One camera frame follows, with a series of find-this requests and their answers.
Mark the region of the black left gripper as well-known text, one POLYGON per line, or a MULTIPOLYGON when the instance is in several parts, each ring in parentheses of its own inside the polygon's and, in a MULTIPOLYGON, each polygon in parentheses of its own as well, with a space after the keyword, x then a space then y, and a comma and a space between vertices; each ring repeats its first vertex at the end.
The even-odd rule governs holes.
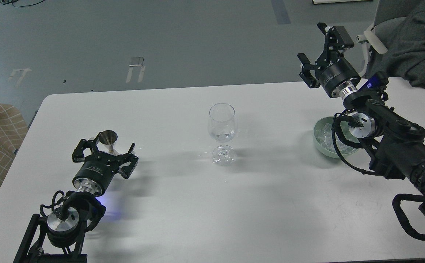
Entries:
POLYGON ((89 192, 96 197, 105 194, 116 173, 124 179, 129 179, 139 161, 134 151, 135 143, 131 144, 127 153, 117 156, 100 153, 98 143, 98 137, 81 139, 72 153, 73 163, 83 163, 73 178, 74 188, 77 191, 89 192), (84 151, 87 149, 91 154, 85 156, 84 151))

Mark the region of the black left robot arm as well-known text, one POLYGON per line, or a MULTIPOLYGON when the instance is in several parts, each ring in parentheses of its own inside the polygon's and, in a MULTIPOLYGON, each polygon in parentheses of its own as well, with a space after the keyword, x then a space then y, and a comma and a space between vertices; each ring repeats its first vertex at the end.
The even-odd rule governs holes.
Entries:
POLYGON ((85 235, 99 224, 106 207, 98 200, 114 175, 128 179, 139 158, 135 143, 127 153, 115 155, 117 140, 98 133, 93 139, 81 139, 72 153, 74 163, 82 167, 74 176, 75 190, 54 193, 50 205, 42 204, 33 214, 22 238, 15 263, 86 263, 82 253, 85 235))

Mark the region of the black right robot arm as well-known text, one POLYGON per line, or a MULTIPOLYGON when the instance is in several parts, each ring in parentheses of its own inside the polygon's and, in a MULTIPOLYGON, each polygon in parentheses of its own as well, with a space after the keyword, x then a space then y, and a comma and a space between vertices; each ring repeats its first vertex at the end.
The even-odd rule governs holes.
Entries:
POLYGON ((403 230, 411 237, 425 241, 401 208, 402 201, 419 202, 425 216, 425 129, 406 120, 386 106, 389 83, 384 72, 372 76, 357 88, 360 75, 344 58, 343 53, 354 47, 343 26, 329 27, 319 22, 317 27, 325 37, 323 51, 314 64, 304 53, 299 53, 300 77, 309 88, 323 87, 330 98, 341 98, 345 110, 334 114, 331 139, 338 157, 345 163, 336 139, 352 148, 363 148, 371 158, 369 170, 346 163, 354 170, 386 179, 407 178, 419 195, 397 194, 393 210, 403 230))

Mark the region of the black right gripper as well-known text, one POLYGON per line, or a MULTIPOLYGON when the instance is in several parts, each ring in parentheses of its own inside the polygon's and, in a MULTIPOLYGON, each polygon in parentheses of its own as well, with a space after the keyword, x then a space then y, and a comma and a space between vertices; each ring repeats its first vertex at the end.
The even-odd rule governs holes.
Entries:
POLYGON ((316 26, 325 37, 323 51, 314 64, 311 64, 306 54, 298 53, 301 62, 299 76, 309 88, 323 87, 331 98, 339 96, 346 82, 356 86, 360 76, 351 64, 344 58, 344 52, 355 46, 354 41, 343 26, 328 26, 319 22, 316 26))

